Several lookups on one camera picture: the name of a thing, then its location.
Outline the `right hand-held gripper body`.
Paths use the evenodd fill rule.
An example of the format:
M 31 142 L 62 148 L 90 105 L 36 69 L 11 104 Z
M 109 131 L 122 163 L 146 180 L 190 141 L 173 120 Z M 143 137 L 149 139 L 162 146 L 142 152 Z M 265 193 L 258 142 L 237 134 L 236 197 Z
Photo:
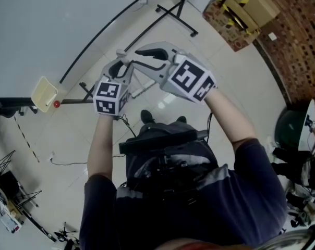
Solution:
M 194 60 L 194 56 L 178 52 L 172 59 L 161 90 L 194 103 L 202 103 L 211 89 L 217 88 L 212 72 Z

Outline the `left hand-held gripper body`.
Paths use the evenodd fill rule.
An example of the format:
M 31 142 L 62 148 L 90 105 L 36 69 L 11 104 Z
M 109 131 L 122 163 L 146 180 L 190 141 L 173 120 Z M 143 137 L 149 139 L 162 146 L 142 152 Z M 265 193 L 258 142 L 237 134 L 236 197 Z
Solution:
M 102 77 L 95 83 L 93 105 L 100 115 L 118 117 L 122 114 L 129 98 L 129 88 L 126 84 L 111 81 Z

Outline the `white broom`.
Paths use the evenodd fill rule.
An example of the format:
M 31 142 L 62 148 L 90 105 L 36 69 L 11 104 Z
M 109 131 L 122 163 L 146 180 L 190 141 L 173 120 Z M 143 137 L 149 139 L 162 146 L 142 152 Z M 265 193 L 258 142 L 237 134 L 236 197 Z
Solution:
M 130 60 L 127 58 L 127 53 L 122 49 L 116 50 L 117 58 L 123 62 L 123 65 L 127 65 Z M 132 99 L 136 99 L 141 96 L 144 92 L 148 91 L 152 86 L 156 85 L 154 80 L 146 78 L 146 83 L 141 83 L 138 78 L 139 72 L 134 69 L 131 83 L 129 84 L 129 93 Z

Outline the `person's left forearm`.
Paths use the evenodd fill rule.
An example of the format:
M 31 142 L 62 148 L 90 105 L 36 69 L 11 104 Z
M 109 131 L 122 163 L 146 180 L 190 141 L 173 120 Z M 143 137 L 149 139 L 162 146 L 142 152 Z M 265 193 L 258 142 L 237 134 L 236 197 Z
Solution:
M 112 179 L 113 117 L 100 115 L 91 142 L 87 161 L 88 177 L 102 175 Z

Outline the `person's right forearm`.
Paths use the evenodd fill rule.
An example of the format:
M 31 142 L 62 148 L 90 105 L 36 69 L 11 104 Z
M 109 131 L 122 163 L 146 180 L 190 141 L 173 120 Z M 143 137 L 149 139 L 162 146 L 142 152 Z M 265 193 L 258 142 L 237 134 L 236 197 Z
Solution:
M 234 148 L 256 138 L 252 124 L 217 88 L 210 89 L 204 101 Z

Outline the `person's left black shoe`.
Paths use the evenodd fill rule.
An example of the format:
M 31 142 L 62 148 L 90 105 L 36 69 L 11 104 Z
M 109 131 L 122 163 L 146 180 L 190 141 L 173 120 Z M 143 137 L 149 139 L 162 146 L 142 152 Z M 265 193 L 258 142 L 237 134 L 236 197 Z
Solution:
M 143 124 L 155 123 L 152 114 L 148 110 L 141 111 L 140 119 L 143 122 Z

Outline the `brown printed cardboard box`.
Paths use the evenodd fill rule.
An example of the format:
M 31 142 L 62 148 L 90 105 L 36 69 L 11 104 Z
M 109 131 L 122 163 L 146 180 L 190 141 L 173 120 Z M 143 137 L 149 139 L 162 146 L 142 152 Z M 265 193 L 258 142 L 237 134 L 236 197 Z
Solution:
M 203 17 L 234 52 L 252 44 L 261 32 L 260 29 L 252 32 L 243 29 L 230 12 L 225 10 L 222 0 L 213 1 L 203 13 Z

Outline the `beige box with red button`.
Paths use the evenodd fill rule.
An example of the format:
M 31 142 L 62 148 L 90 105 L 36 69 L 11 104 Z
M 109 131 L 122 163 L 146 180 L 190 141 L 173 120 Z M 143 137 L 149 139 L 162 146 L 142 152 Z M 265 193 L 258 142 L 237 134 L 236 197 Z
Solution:
M 42 76 L 32 92 L 31 100 L 34 106 L 43 113 L 55 111 L 54 102 L 59 97 L 59 83 Z

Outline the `black chest-mounted device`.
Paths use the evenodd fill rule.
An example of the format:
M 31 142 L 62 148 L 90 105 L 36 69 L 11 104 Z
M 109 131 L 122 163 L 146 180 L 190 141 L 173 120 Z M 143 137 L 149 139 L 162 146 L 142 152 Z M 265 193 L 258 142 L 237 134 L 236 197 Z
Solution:
M 208 136 L 208 130 L 190 130 L 149 139 L 135 139 L 134 141 L 119 143 L 119 153 L 124 155 L 138 155 L 146 152 L 162 151 L 167 147 L 179 146 L 193 141 L 202 141 Z

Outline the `striped floor tape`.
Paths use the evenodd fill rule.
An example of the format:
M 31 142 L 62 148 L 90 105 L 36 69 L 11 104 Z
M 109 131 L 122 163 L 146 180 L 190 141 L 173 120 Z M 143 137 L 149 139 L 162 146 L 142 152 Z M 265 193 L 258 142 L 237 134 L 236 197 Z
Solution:
M 23 132 L 23 130 L 22 130 L 22 128 L 21 128 L 21 126 L 20 126 L 20 124 L 19 124 L 17 118 L 16 118 L 16 116 L 14 116 L 14 121 L 15 121 L 15 123 L 16 123 L 16 125 L 17 125 L 17 127 L 18 127 L 18 129 L 19 129 L 19 131 L 20 131 L 20 133 L 21 133 L 21 135 L 22 135 L 24 141 L 26 142 L 26 144 L 27 144 L 29 150 L 32 152 L 32 154 L 33 154 L 33 156 L 35 157 L 35 159 L 37 160 L 37 162 L 40 163 L 39 158 L 37 157 L 35 151 L 34 151 L 33 148 L 31 147 L 29 141 L 27 140 L 27 138 L 26 138 L 26 136 L 25 136 L 25 134 L 24 134 L 24 132 Z

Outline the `plain cardboard box yellow tape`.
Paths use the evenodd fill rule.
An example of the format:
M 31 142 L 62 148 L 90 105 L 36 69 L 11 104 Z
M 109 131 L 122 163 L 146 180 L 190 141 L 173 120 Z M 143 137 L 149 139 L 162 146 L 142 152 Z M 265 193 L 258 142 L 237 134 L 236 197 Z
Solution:
M 280 13 L 272 0 L 224 0 L 223 8 L 249 34 L 259 31 Z

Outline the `dark green round bin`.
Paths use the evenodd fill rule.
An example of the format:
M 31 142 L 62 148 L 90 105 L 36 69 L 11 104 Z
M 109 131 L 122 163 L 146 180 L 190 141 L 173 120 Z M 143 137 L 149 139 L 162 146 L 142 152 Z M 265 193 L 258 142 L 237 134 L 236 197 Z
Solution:
M 274 131 L 274 140 L 278 147 L 298 150 L 305 118 L 306 111 L 288 110 L 287 108 L 282 111 Z

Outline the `person's dark shirt torso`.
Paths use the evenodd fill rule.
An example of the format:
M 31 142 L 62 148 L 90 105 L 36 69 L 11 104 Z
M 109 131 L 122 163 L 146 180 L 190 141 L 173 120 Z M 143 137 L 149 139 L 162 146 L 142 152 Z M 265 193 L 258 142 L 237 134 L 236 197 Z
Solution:
M 234 169 L 210 172 L 193 194 L 154 198 L 102 175 L 84 187 L 81 250 L 154 250 L 174 239 L 257 247 L 287 217 L 282 185 L 257 139 L 242 143 Z

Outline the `white round table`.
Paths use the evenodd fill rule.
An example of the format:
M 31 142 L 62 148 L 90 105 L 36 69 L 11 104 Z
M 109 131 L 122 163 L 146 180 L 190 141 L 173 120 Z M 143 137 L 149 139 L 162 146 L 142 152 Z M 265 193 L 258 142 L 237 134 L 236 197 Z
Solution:
M 315 102 L 312 99 L 308 105 L 298 144 L 299 151 L 311 151 L 315 145 L 312 123 L 315 122 Z

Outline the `black box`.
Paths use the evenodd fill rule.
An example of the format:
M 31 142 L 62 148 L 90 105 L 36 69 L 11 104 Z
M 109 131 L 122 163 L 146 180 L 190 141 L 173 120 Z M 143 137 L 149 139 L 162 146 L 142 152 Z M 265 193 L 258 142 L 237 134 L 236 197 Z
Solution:
M 19 193 L 18 181 L 11 171 L 0 175 L 0 188 L 8 199 L 13 199 Z

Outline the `small black tripod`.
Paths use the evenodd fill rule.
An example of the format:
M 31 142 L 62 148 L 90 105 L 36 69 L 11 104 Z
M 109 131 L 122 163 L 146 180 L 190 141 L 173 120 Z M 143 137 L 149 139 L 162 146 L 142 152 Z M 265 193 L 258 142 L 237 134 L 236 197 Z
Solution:
M 54 231 L 54 234 L 58 241 L 60 242 L 67 242 L 69 239 L 75 240 L 75 234 L 77 230 L 74 229 L 72 226 L 68 226 L 67 222 L 64 222 L 63 228 L 58 231 Z

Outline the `black and white chair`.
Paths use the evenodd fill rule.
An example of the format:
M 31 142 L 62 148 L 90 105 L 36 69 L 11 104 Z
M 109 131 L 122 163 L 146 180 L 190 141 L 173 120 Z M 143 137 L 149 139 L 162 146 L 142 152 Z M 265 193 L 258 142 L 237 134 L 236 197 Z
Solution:
M 66 245 L 64 247 L 64 250 L 81 250 L 79 245 L 78 239 L 68 239 L 66 242 Z

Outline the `white box red label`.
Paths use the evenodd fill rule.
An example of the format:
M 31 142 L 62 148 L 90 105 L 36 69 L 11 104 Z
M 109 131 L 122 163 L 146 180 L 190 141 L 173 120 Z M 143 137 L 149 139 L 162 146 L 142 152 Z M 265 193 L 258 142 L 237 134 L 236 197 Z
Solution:
M 5 226 L 6 230 L 11 234 L 18 232 L 22 227 L 20 221 L 18 221 L 14 216 L 6 212 L 1 213 L 0 220 Z

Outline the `grey table with black frame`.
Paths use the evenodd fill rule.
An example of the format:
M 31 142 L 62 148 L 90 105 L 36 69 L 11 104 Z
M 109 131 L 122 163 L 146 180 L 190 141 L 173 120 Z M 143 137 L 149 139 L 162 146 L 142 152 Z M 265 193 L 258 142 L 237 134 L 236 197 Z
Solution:
M 138 0 L 0 0 L 0 98 L 59 83 L 92 38 Z

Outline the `black chest mount bracket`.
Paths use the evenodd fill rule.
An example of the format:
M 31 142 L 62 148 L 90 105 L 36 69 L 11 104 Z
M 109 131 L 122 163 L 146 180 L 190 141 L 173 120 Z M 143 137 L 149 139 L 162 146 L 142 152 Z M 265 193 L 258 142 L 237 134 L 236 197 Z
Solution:
M 147 161 L 129 178 L 128 186 L 143 192 L 176 192 L 194 188 L 203 177 L 201 165 L 191 165 L 184 159 L 159 155 Z

